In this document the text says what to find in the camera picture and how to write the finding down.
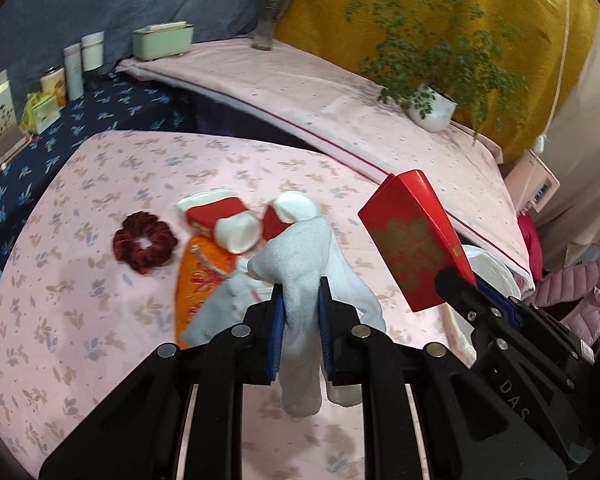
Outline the red cardboard box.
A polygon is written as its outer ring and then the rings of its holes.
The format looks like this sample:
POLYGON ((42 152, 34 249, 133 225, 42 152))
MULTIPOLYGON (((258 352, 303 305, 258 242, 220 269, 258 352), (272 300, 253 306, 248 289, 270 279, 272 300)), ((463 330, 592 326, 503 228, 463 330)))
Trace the red cardboard box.
POLYGON ((437 276, 476 286, 460 239, 422 170, 390 174, 358 212, 411 310, 445 302, 437 276))

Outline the orange snack wrapper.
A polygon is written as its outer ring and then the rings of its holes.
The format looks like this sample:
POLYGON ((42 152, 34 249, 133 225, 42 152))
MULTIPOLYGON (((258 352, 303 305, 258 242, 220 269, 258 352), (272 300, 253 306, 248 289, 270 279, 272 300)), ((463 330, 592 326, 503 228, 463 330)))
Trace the orange snack wrapper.
POLYGON ((194 234, 187 242, 174 292, 174 335, 181 349, 189 347, 181 333, 236 269, 236 260, 235 255, 203 235, 194 234))

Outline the tall white bottle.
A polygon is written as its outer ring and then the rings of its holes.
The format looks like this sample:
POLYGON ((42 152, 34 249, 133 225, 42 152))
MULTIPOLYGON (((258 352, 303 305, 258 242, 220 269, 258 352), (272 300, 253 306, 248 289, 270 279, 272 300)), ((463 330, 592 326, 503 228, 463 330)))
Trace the tall white bottle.
POLYGON ((75 101, 84 93, 80 44, 65 47, 64 64, 68 100, 75 101))

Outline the pink dotted mattress cover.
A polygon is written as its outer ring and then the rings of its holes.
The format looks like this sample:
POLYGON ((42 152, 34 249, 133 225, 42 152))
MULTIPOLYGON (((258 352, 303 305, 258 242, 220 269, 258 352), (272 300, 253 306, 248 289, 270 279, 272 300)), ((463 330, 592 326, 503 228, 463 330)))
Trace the pink dotted mattress cover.
POLYGON ((381 183, 419 169, 452 225, 501 260, 523 292, 533 287, 514 204, 490 150, 456 125, 429 132, 400 107, 378 101, 377 84, 277 41, 253 49, 248 38, 201 42, 187 53, 117 69, 197 92, 256 115, 381 183))

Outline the orange label jar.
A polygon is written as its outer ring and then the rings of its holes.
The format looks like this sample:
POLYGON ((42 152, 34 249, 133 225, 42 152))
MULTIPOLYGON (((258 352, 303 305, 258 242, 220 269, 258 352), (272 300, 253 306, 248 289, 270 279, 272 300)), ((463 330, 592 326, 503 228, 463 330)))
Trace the orange label jar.
POLYGON ((43 93, 51 94, 62 110, 67 104, 65 69, 62 66, 51 67, 41 76, 40 86, 43 93))

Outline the beige hanging curtain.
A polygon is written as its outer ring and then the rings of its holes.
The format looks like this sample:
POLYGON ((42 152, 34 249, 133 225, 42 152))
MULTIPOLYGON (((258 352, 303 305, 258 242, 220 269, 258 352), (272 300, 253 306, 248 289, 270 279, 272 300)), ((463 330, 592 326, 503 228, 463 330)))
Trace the beige hanging curtain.
POLYGON ((600 247, 600 15, 580 78, 548 129, 542 159, 560 182, 535 217, 544 268, 553 271, 600 247))

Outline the white paper towel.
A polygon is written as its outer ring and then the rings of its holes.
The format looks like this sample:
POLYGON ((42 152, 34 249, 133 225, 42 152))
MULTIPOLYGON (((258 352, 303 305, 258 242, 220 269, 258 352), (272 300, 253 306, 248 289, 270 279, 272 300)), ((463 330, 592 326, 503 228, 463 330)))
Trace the white paper towel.
POLYGON ((376 296, 347 263, 332 225, 318 216, 293 224, 269 240, 262 252, 240 264, 181 330, 182 341, 190 346, 206 344, 242 322, 247 308, 263 300, 275 284, 282 285, 282 408, 293 418, 313 416, 322 406, 317 298, 323 276, 332 298, 356 307, 364 324, 382 332, 386 329, 376 296))

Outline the white pot green plant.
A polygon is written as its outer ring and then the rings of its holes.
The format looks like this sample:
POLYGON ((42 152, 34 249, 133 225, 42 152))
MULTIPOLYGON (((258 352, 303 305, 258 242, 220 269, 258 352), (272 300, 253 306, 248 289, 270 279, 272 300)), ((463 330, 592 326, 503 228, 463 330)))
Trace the white pot green plant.
POLYGON ((496 131, 528 119, 526 76, 514 67, 521 31, 475 0, 352 0, 344 10, 382 35, 360 64, 380 85, 378 100, 425 118, 444 96, 471 129, 496 131))

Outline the red paper cup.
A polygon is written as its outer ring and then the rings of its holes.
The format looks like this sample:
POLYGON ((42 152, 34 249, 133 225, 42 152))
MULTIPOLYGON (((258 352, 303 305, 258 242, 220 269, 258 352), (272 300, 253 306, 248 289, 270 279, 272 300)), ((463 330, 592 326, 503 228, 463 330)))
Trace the red paper cup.
POLYGON ((234 255, 249 252, 261 239, 261 220, 228 188, 199 192, 179 200, 183 220, 234 255))
POLYGON ((318 203, 306 193, 289 190, 268 203, 262 218, 262 237, 267 242, 279 236, 294 223, 310 220, 321 214, 318 203))

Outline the green white small box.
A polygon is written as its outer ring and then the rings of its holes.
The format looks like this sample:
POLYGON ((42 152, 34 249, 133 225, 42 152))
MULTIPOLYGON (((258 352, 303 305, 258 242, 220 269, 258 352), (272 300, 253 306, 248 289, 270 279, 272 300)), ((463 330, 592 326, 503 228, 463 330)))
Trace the green white small box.
POLYGON ((41 134, 59 118, 56 96, 45 92, 31 92, 24 102, 20 126, 31 134, 41 134))

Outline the red cushion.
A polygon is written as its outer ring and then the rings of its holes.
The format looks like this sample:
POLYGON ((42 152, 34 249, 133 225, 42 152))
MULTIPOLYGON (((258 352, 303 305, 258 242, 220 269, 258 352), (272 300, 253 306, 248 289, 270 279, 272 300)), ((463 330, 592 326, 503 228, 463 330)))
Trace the red cushion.
POLYGON ((533 223, 531 214, 522 212, 517 217, 517 222, 522 238, 524 239, 524 244, 527 248, 532 278, 536 282, 541 281, 543 277, 543 251, 540 237, 533 223))

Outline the pink puffer jacket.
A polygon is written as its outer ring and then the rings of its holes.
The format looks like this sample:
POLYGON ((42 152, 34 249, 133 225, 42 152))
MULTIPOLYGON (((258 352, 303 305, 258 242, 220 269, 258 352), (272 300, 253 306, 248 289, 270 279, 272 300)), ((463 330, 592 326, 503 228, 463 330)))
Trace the pink puffer jacket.
POLYGON ((600 258, 548 274, 524 300, 592 346, 600 338, 600 258))

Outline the white round jar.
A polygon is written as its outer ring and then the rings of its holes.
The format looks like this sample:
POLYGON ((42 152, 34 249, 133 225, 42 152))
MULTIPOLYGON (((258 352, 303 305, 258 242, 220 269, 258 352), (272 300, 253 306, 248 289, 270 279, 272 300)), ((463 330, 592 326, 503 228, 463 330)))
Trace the white round jar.
POLYGON ((93 32, 81 38, 82 68, 84 72, 99 70, 104 64, 104 32, 93 32))

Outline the pink appliance box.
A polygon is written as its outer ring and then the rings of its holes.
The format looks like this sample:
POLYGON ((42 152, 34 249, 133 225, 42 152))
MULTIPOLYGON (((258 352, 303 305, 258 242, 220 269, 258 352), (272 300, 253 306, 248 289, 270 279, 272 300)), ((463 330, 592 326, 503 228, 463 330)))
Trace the pink appliance box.
POLYGON ((516 214, 540 212, 560 188, 560 182, 542 159, 526 151, 504 179, 516 214))

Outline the navy floral cloth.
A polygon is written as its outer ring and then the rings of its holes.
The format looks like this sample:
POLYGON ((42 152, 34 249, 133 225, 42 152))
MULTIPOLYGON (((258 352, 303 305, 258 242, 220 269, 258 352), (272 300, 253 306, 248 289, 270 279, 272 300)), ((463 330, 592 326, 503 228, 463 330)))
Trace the navy floral cloth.
POLYGON ((50 182, 88 138, 105 130, 193 132, 195 112, 186 91, 125 74, 106 77, 68 103, 0 172, 0 268, 50 182))

